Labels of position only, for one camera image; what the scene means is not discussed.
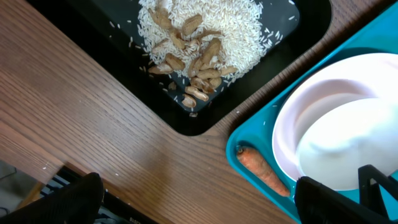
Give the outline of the cream bowl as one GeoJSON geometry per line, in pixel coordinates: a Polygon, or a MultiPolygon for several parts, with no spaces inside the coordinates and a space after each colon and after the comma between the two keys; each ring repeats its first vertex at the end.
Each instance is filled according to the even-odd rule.
{"type": "Polygon", "coordinates": [[[397,105],[368,98],[341,105],[319,118],[301,138],[296,156],[304,176],[333,190],[359,187],[358,169],[397,170],[397,105]]]}

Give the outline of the rice and food scraps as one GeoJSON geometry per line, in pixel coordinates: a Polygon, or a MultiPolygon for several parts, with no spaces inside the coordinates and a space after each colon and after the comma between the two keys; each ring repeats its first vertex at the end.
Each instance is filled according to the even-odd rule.
{"type": "Polygon", "coordinates": [[[294,1],[99,1],[109,38],[140,76],[191,117],[298,26],[294,1]]]}

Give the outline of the orange carrot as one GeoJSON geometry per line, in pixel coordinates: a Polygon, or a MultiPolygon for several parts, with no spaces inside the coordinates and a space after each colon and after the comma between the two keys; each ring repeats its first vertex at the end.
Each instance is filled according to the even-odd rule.
{"type": "Polygon", "coordinates": [[[240,147],[236,157],[238,161],[259,180],[282,197],[290,195],[289,189],[278,178],[274,170],[261,153],[251,147],[240,147]]]}

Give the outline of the large pink plate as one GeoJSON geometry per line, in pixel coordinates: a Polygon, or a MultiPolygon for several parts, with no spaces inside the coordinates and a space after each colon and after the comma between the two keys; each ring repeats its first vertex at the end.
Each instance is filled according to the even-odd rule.
{"type": "Polygon", "coordinates": [[[397,98],[397,55],[370,53],[328,65],[300,82],[277,115],[272,150],[282,172],[297,181],[302,174],[297,145],[308,128],[327,112],[365,98],[397,98]]]}

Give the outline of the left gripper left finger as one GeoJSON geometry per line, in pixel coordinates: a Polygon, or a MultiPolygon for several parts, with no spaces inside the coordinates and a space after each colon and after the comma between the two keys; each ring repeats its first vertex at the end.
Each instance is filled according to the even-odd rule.
{"type": "Polygon", "coordinates": [[[93,224],[103,197],[103,182],[93,172],[1,217],[1,224],[93,224]]]}

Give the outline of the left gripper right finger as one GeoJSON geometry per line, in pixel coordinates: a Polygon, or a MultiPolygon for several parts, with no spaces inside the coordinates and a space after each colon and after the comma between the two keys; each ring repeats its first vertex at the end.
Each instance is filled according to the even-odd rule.
{"type": "Polygon", "coordinates": [[[360,203],[325,185],[302,177],[295,189],[295,206],[302,223],[391,223],[377,183],[360,187],[360,203]]]}

